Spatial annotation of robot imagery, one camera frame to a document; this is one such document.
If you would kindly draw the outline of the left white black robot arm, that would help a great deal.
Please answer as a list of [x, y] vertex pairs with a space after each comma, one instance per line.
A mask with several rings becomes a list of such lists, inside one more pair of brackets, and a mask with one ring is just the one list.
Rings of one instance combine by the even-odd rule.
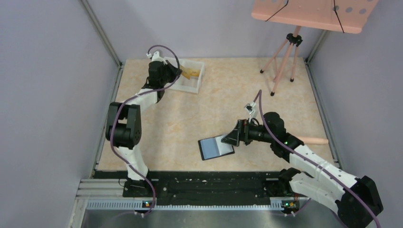
[[155, 191], [147, 179], [149, 169], [139, 147], [142, 137], [141, 113], [158, 103], [165, 90], [179, 79], [181, 73], [180, 64], [174, 66], [168, 60], [151, 61], [148, 77], [139, 92], [121, 103], [112, 102], [109, 105], [106, 139], [113, 153], [127, 167], [125, 187], [134, 189], [142, 196], [154, 194]]

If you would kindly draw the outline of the orange credit card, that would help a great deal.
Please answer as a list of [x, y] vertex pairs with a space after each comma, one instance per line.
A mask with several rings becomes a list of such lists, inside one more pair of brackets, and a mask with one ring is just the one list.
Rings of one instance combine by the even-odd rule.
[[198, 78], [200, 75], [201, 70], [200, 69], [192, 69], [192, 68], [186, 68], [184, 67], [182, 69], [182, 73], [181, 75], [185, 78], [187, 78], [188, 80], [190, 80], [191, 77], [195, 77]]

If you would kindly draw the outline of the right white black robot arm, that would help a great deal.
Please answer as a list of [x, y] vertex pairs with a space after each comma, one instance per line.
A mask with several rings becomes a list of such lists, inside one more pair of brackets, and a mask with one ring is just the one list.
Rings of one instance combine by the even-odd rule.
[[384, 207], [373, 179], [354, 176], [317, 155], [286, 131], [278, 113], [265, 113], [262, 121], [261, 125], [254, 125], [251, 119], [238, 120], [222, 143], [232, 146], [253, 141], [269, 143], [275, 155], [292, 165], [279, 178], [285, 191], [326, 206], [348, 228], [366, 228], [372, 223], [381, 227], [377, 216]]

